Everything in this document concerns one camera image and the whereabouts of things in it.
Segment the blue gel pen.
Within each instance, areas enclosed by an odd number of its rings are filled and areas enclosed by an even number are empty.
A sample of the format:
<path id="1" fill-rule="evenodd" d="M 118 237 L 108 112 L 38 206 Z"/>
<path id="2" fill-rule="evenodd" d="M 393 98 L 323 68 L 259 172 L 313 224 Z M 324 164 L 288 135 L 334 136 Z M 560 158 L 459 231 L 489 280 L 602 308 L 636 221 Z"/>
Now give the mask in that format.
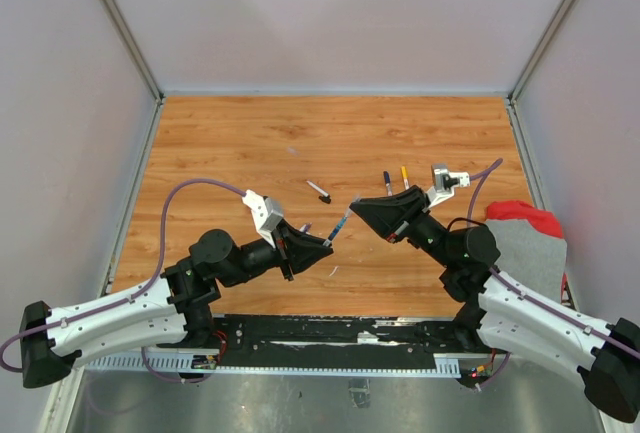
<path id="1" fill-rule="evenodd" d="M 339 232 L 343 229 L 350 215 L 351 215 L 351 209 L 348 208 L 345 211 L 345 214 L 342 216 L 342 218 L 338 221 L 336 226 L 332 229 L 327 239 L 323 242 L 324 246 L 330 246 L 333 243 L 335 238 L 338 236 Z"/>

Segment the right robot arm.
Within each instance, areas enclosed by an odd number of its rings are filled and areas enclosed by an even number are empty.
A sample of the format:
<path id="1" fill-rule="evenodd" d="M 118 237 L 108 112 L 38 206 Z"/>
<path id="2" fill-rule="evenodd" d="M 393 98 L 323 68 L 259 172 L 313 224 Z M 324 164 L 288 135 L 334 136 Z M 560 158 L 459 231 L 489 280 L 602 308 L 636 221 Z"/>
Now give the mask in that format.
<path id="1" fill-rule="evenodd" d="M 350 209 L 380 238 L 407 241 L 443 267 L 445 291 L 463 305 L 452 330 L 460 350 L 486 346 L 520 356 L 575 383 L 602 413 L 634 423 L 638 325 L 591 317 L 525 286 L 498 267 L 500 251 L 485 224 L 441 224 L 431 214 L 434 196 L 412 186 L 394 196 L 354 201 Z"/>

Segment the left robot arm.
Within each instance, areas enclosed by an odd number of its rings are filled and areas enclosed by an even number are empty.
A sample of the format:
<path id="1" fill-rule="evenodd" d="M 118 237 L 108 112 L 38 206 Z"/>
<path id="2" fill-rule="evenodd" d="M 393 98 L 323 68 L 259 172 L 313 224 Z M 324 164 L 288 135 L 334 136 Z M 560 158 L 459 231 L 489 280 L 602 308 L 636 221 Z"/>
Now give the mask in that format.
<path id="1" fill-rule="evenodd" d="M 155 280 L 98 300 L 52 308 L 28 305 L 20 331 L 22 384 L 49 386 L 98 358 L 149 346 L 207 346 L 216 334 L 210 310 L 222 288 L 271 269 L 292 280 L 333 252 L 329 240 L 280 221 L 269 240 L 237 245 L 221 229 L 204 233 L 187 257 Z"/>

